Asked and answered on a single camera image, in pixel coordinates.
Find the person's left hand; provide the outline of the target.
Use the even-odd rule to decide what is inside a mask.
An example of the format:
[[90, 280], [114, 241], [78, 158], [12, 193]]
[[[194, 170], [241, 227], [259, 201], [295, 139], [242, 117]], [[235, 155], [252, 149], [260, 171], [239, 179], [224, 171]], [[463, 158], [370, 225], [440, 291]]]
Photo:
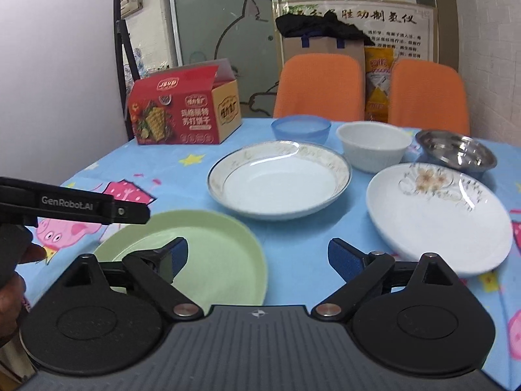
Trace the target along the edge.
[[[38, 244], [30, 244], [20, 259], [21, 264], [41, 261], [46, 257], [45, 250]], [[11, 280], [1, 288], [0, 292], [0, 335], [10, 337], [17, 330], [17, 319], [20, 316], [26, 284], [24, 279], [14, 273]]]

